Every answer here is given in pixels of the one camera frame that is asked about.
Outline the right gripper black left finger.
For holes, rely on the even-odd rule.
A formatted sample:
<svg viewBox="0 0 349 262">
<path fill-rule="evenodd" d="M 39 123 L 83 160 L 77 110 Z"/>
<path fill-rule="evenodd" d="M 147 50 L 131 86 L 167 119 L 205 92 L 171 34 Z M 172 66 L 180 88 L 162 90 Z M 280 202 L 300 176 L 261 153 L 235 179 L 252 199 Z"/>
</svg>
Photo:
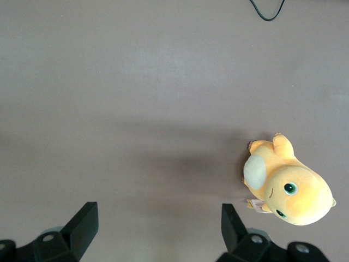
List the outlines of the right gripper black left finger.
<svg viewBox="0 0 349 262">
<path fill-rule="evenodd" d="M 16 261 L 80 261 L 99 229 L 98 204 L 87 202 L 59 231 L 48 231 L 16 250 Z"/>
</svg>

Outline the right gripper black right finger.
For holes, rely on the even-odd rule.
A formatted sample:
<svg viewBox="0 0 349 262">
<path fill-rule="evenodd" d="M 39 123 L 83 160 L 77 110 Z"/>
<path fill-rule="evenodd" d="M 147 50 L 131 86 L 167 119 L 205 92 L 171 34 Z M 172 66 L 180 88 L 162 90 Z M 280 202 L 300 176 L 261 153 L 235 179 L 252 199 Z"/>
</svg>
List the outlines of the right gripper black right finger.
<svg viewBox="0 0 349 262">
<path fill-rule="evenodd" d="M 263 230 L 246 228 L 232 204 L 222 204 L 221 234 L 227 251 L 218 262 L 286 261 L 286 250 Z"/>
</svg>

